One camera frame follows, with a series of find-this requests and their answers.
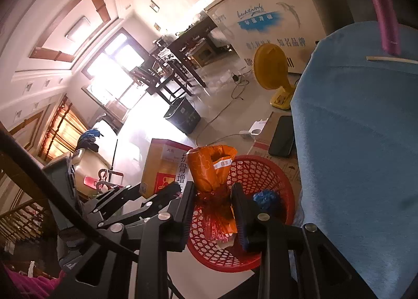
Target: product box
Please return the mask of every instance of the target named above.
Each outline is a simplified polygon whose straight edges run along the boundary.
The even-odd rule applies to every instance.
[[[272,112],[270,114],[270,117],[264,125],[261,133],[256,136],[254,144],[248,151],[248,154],[266,158],[274,162],[283,170],[283,172],[286,174],[291,183],[293,195],[295,196],[295,206],[296,208],[298,208],[300,190],[302,189],[302,182],[300,181],[299,165],[295,147],[293,147],[292,153],[288,158],[271,156],[268,153],[268,148],[270,146],[271,140],[273,139],[274,132],[276,131],[279,118],[283,115],[290,115],[290,113],[281,110],[277,112]]]
[[[152,139],[142,175],[141,195],[147,199],[173,181],[183,191],[189,175],[185,155],[190,149],[171,140]]]

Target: tiled floor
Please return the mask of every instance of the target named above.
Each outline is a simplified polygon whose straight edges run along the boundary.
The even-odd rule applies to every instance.
[[[231,100],[235,83],[231,72],[238,74],[248,72],[245,77],[249,81],[241,98],[232,101],[231,105],[211,123],[203,132],[202,129]],[[249,130],[251,125],[260,119],[266,119],[272,111],[270,98],[274,91],[264,90],[254,79],[252,72],[236,54],[228,53],[220,60],[205,66],[199,71],[207,83],[207,88],[193,88],[192,100],[196,110],[202,117],[194,132],[188,137],[174,125],[163,118],[169,105],[158,95],[146,94],[132,109],[126,123],[119,134],[120,142],[115,157],[115,170],[125,173],[123,184],[137,184],[141,181],[143,167],[152,138],[166,138],[191,147],[198,144],[206,145],[226,135]],[[299,76],[290,77],[295,81]],[[234,96],[242,87],[237,87]],[[233,136],[222,141],[234,146],[239,154],[246,154],[253,141],[240,136]],[[138,202],[125,205],[125,212],[137,209]],[[186,298],[212,299],[218,298],[252,275],[252,271],[242,273],[220,273],[201,265],[186,249],[183,253],[169,253],[169,273],[173,283]]]

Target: blue cloth on sofa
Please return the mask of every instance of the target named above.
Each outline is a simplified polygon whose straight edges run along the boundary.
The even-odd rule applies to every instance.
[[[402,58],[418,31],[400,26]],[[314,222],[380,299],[418,273],[418,65],[388,56],[374,21],[321,40],[291,103],[304,223]]]

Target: orange curtain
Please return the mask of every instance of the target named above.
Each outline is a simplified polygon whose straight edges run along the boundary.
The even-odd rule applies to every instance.
[[[50,161],[66,152],[74,152],[77,141],[87,128],[71,110],[72,104],[64,96],[43,139],[39,156]]]

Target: smartphone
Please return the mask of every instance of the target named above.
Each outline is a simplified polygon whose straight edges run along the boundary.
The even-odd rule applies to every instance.
[[[289,115],[281,116],[277,123],[273,140],[268,148],[268,153],[272,156],[287,158],[290,155],[294,141],[293,117]]]

